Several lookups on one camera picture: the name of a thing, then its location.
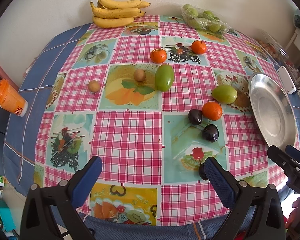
white device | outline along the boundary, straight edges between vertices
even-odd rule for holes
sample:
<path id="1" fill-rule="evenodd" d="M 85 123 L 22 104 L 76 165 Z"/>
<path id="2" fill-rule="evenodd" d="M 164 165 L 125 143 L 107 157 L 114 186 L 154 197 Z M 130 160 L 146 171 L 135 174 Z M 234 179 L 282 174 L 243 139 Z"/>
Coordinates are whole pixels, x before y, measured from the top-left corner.
<path id="1" fill-rule="evenodd" d="M 294 85 L 294 83 L 292 81 L 292 78 L 290 77 L 287 69 L 284 66 L 281 66 L 278 69 L 278 74 L 279 74 L 279 77 L 281 79 L 281 82 L 282 82 L 282 85 L 284 87 L 284 90 L 289 95 L 291 95 L 293 92 L 295 92 L 297 90 L 296 86 Z"/>

floor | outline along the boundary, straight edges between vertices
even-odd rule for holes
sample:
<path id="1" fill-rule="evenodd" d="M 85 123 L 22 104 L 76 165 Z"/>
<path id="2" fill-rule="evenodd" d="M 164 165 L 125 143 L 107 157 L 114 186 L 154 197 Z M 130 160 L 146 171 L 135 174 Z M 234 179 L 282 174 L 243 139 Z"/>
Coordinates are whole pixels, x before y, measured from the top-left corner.
<path id="1" fill-rule="evenodd" d="M 289 214 L 293 210 L 291 205 L 299 196 L 300 195 L 291 194 L 281 203 L 283 215 L 285 217 L 289 217 Z M 4 190 L 0 192 L 0 198 L 2 198 L 9 206 L 12 219 L 16 226 L 16 232 L 20 234 L 21 217 L 26 197 L 18 193 L 11 184 L 6 184 Z M 66 232 L 66 229 L 61 226 L 59 226 L 59 229 L 61 233 Z M 71 236 L 69 235 L 65 236 L 64 239 L 72 240 Z"/>

orange lid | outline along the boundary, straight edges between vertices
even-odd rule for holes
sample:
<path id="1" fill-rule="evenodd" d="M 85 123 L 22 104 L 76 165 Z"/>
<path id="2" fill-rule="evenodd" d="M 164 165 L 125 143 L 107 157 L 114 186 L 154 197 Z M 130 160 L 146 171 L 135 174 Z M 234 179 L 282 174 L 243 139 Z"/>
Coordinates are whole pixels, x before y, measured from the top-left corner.
<path id="1" fill-rule="evenodd" d="M 5 90 L 8 88 L 8 86 L 9 86 L 9 82 L 7 79 L 2 79 L 0 81 L 0 102 L 1 102 L 3 94 L 4 94 Z"/>

printed mint leaf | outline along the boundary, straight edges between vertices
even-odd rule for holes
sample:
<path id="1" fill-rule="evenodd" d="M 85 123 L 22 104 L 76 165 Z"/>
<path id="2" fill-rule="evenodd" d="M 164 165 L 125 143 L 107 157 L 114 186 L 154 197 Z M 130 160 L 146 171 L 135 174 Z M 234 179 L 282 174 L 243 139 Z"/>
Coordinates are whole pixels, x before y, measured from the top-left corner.
<path id="1" fill-rule="evenodd" d="M 132 80 L 129 80 L 129 79 L 122 80 L 121 84 L 122 84 L 122 86 L 124 88 L 127 88 L 127 89 L 129 89 L 129 88 L 136 88 L 137 87 L 137 85 L 135 84 L 135 82 L 133 82 Z"/>
<path id="2" fill-rule="evenodd" d="M 137 86 L 137 88 L 134 90 L 134 92 L 139 92 L 141 95 L 148 95 L 151 94 L 154 91 L 152 87 L 140 85 Z"/>

stainless steel dish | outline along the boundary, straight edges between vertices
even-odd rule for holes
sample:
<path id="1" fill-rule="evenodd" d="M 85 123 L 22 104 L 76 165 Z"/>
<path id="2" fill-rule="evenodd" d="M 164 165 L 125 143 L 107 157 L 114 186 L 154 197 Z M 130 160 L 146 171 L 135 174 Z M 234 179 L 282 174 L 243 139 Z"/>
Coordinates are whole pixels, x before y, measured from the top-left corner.
<path id="1" fill-rule="evenodd" d="M 294 145 L 296 123 L 287 96 L 278 84 L 263 73 L 254 73 L 249 79 L 251 108 L 259 129 L 271 146 L 285 151 L 287 145 Z"/>

